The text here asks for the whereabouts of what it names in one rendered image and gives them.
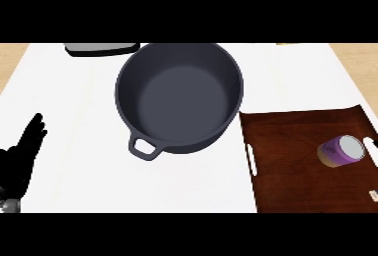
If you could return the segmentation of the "purple can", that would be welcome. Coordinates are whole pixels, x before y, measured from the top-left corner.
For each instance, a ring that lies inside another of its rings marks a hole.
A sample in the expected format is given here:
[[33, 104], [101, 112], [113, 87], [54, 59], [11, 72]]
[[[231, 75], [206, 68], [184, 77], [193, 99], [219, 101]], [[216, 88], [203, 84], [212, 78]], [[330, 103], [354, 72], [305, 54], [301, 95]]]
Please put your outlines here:
[[351, 135], [338, 136], [317, 147], [317, 157], [327, 167], [341, 167], [363, 159], [364, 146]]

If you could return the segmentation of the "dark brown wooden tray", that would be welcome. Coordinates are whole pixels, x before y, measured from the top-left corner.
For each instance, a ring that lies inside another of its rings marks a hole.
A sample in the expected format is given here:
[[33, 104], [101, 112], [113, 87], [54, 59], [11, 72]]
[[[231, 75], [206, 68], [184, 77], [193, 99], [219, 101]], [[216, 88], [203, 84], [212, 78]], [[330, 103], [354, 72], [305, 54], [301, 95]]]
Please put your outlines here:
[[339, 135], [378, 140], [360, 106], [239, 115], [256, 211], [378, 213], [378, 167], [364, 157], [330, 168], [317, 147]]

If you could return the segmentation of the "dark grey oval pot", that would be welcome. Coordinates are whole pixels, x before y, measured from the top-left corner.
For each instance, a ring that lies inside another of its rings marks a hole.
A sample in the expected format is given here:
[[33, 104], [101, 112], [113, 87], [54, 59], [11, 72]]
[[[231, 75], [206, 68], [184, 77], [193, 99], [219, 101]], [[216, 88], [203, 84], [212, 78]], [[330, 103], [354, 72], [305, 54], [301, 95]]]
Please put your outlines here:
[[150, 161], [163, 152], [187, 154], [206, 148], [227, 129], [242, 96], [240, 69], [218, 44], [146, 44], [115, 83], [129, 153]]

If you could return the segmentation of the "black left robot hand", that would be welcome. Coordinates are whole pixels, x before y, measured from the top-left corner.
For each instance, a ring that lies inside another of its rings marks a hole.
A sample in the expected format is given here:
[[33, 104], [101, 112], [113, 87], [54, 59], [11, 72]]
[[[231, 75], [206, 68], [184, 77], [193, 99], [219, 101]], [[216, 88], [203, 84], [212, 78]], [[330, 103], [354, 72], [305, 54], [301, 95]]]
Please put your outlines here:
[[26, 193], [33, 160], [45, 134], [42, 115], [36, 113], [17, 144], [7, 150], [0, 149], [0, 200], [20, 199]]

